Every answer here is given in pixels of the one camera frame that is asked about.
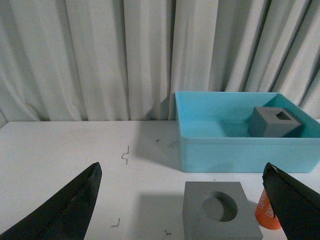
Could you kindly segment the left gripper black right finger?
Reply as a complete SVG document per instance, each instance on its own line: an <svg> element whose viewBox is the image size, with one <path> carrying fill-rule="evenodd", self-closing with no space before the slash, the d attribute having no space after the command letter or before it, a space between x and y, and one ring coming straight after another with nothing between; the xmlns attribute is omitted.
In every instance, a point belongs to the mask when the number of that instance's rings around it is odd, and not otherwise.
<svg viewBox="0 0 320 240"><path fill-rule="evenodd" d="M288 240L320 238L320 194L268 162L263 186Z"/></svg>

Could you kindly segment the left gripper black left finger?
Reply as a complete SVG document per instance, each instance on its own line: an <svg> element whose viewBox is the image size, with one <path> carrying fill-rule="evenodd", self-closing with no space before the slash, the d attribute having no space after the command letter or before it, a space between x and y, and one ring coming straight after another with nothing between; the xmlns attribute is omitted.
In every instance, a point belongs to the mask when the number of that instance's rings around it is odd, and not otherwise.
<svg viewBox="0 0 320 240"><path fill-rule="evenodd" d="M102 179L93 163L45 203L0 235L2 240L83 240Z"/></svg>

